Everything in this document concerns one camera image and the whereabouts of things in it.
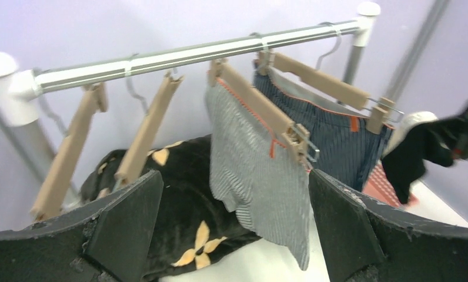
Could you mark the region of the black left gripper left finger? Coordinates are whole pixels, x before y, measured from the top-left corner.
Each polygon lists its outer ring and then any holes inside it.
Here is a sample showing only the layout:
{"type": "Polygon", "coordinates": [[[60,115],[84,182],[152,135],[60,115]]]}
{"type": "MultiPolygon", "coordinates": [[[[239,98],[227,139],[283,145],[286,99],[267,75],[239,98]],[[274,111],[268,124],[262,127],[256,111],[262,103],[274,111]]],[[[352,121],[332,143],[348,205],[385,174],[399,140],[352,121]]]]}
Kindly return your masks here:
{"type": "Polygon", "coordinates": [[[0,231],[0,281],[139,281],[162,190],[151,171],[69,213],[0,231]]]}

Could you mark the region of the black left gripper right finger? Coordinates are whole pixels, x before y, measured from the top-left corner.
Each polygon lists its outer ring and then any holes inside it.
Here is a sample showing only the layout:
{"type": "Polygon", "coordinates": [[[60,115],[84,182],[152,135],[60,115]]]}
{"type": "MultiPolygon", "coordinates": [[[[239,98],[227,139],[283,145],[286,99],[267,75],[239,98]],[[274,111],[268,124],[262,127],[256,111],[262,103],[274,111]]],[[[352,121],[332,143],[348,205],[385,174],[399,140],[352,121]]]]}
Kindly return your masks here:
{"type": "Polygon", "coordinates": [[[309,192],[330,281],[468,281],[468,228],[392,207],[320,170],[309,192]]]}

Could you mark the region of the black underwear cream waistband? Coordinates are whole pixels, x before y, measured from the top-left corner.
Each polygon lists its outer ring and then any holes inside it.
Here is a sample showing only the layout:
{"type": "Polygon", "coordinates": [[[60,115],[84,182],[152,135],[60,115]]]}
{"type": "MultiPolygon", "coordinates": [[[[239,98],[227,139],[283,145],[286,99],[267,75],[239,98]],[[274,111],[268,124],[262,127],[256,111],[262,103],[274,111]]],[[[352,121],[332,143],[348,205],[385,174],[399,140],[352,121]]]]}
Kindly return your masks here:
{"type": "Polygon", "coordinates": [[[381,156],[386,178],[400,204],[408,204],[410,186],[426,173],[426,160],[442,167],[454,165],[453,130],[459,122],[458,117],[439,119],[428,111],[402,118],[381,156]]]}

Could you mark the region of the beige hanger with navy underwear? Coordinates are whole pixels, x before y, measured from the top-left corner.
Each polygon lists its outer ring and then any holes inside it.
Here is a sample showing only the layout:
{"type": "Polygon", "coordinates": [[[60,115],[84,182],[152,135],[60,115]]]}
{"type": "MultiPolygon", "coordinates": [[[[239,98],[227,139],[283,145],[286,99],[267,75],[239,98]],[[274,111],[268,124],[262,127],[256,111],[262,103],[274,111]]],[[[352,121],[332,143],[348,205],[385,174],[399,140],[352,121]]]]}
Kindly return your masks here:
{"type": "Polygon", "coordinates": [[[404,115],[403,112],[394,108],[395,103],[392,100],[384,97],[375,100],[367,92],[321,72],[318,68],[311,68],[279,52],[272,52],[264,36],[256,32],[251,35],[257,36],[262,44],[262,51],[258,53],[260,60],[258,70],[262,74],[269,74],[271,68],[284,73],[292,73],[301,82],[356,110],[365,110],[368,101],[376,103],[376,106],[368,109],[370,112],[369,121],[366,126],[368,131],[378,134],[382,128],[382,124],[387,120],[391,120],[388,117],[390,112],[397,112],[400,118],[404,115]]]}

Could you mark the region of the beige clip hanger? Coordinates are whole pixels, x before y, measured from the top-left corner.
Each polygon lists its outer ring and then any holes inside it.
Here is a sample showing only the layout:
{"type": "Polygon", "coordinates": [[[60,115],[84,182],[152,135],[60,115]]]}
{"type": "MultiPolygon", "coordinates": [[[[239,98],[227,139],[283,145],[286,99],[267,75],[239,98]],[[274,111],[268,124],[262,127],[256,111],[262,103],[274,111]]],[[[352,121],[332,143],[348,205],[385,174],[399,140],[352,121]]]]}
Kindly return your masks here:
{"type": "Polygon", "coordinates": [[[127,184],[131,184],[141,175],[148,157],[148,150],[153,145],[173,95],[184,78],[183,75],[174,78],[171,71],[167,71],[165,74],[132,144],[126,151],[115,173],[116,183],[113,187],[115,191],[127,184]]]}

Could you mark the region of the navy striped underwear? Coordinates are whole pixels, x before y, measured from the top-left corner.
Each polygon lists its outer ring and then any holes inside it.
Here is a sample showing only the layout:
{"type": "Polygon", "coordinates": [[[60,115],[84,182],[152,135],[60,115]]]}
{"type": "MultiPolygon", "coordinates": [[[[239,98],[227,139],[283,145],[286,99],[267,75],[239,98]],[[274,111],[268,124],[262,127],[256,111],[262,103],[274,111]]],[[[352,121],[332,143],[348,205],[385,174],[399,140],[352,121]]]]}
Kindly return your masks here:
{"type": "Polygon", "coordinates": [[[366,129],[368,117],[338,105],[280,76],[255,73],[253,84],[310,133],[320,150],[314,163],[352,189],[362,191],[392,135],[384,125],[378,134],[366,129]]]}

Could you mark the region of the grey white striped underwear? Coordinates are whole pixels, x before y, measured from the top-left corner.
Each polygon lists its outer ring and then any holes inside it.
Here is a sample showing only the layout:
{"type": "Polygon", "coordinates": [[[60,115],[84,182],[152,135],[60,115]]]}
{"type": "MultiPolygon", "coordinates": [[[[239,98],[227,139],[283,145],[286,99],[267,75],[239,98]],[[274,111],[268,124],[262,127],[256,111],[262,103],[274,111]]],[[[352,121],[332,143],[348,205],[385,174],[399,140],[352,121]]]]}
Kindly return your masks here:
{"type": "Polygon", "coordinates": [[[300,269],[309,265],[310,197],[307,170],[274,140],[222,82],[205,94],[212,124],[210,189],[239,223],[285,246],[300,269]]]}

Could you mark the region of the beige hanger with striped underwear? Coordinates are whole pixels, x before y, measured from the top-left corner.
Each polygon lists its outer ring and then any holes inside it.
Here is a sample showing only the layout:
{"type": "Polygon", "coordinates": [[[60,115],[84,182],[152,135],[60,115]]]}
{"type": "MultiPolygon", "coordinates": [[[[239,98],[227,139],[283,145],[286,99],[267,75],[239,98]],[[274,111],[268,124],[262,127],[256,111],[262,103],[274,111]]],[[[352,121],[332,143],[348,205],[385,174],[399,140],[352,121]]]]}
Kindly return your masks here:
{"type": "Polygon", "coordinates": [[[239,125],[230,128],[226,124],[229,117],[227,110],[232,109],[235,116],[247,113],[255,118],[255,123],[263,127],[263,133],[270,138],[269,157],[275,156],[275,147],[280,146],[288,151],[290,157],[301,166],[309,169],[316,161],[319,149],[309,140],[309,132],[301,124],[295,123],[287,114],[273,104],[265,95],[244,79],[227,62],[230,56],[248,53],[260,49],[265,57],[260,67],[268,66],[269,42],[265,36],[253,33],[247,38],[221,41],[213,44],[205,56],[211,59],[208,82],[211,87],[220,85],[227,91],[226,100],[231,103],[211,107],[213,95],[208,94],[208,111],[215,127],[212,133],[212,163],[223,159],[242,163],[243,143],[256,140],[255,127],[239,125]]]}

